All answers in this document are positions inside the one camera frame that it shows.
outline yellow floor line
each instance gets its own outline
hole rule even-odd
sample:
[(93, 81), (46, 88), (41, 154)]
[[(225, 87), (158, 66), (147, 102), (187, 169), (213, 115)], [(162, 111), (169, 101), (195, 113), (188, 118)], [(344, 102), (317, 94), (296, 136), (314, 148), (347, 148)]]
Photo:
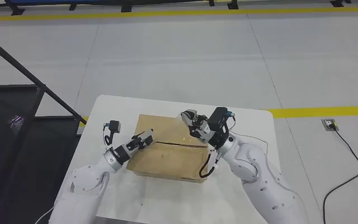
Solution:
[(274, 118), (308, 118), (329, 116), (358, 116), (358, 106), (337, 106), (327, 108), (267, 109)]
[(131, 18), (153, 16), (200, 16), (200, 15), (234, 15), (234, 14), (300, 14), (322, 12), (358, 12), (358, 7), (330, 7), (330, 8), (277, 8), (256, 10), (192, 10), (192, 11), (153, 11), (131, 13), (91, 13), (91, 14), (68, 14), (68, 15), (28, 15), (0, 16), (0, 21), (23, 21), (23, 20), (75, 20), (89, 18)]

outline cardboard box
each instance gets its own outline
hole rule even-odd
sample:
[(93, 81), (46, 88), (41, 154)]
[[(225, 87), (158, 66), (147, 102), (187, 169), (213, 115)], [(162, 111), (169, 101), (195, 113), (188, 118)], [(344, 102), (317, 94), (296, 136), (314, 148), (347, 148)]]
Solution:
[(131, 158), (127, 169), (140, 176), (202, 183), (206, 178), (199, 177), (199, 170), (208, 157), (208, 145), (191, 137), (181, 118), (139, 115), (135, 134), (151, 128), (155, 142)]

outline electrical outlet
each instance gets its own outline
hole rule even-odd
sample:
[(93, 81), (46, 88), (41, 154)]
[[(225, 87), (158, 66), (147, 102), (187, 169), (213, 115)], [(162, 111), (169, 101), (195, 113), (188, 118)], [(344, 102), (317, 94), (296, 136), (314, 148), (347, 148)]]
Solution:
[(334, 124), (336, 126), (336, 130), (339, 130), (338, 126), (337, 126), (337, 123), (336, 123), (336, 121), (334, 119), (332, 119), (332, 118), (321, 119), (321, 121), (322, 121), (322, 124), (323, 124), (325, 130), (334, 131), (333, 128), (329, 127), (330, 124)]

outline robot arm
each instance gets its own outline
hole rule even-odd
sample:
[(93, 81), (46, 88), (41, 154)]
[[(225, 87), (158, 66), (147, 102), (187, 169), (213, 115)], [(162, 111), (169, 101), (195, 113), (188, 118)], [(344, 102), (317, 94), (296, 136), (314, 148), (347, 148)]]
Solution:
[(83, 166), (72, 172), (63, 192), (55, 202), (50, 224), (89, 224), (93, 223), (104, 192), (107, 188), (110, 173), (117, 173), (122, 165), (139, 150), (153, 142), (153, 130), (148, 130), (113, 149), (107, 150), (96, 165)]
[(264, 151), (232, 134), (227, 120), (235, 115), (227, 108), (216, 108), (208, 119), (194, 110), (181, 113), (190, 134), (212, 145), (241, 179), (249, 200), (268, 224), (305, 224), (307, 218), (300, 199), (281, 174), (270, 166)]

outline white table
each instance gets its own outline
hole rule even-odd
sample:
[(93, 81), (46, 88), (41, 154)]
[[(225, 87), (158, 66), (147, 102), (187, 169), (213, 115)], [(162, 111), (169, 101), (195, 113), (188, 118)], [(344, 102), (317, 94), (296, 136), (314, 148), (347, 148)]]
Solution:
[[(210, 116), (216, 106), (185, 104), (119, 96), (99, 96), (83, 131), (67, 175), (78, 167), (96, 164), (104, 153), (103, 123), (119, 120), (121, 133), (114, 146), (134, 134), (139, 114), (176, 117), (186, 109)], [(228, 108), (235, 113), (234, 131), (269, 143), (268, 159), (280, 169), (272, 114), (263, 110)], [(264, 143), (245, 138), (266, 149)], [(110, 177), (97, 216), (143, 223), (266, 223), (248, 200), (241, 181), (224, 160), (202, 184), (136, 176), (123, 167)]]

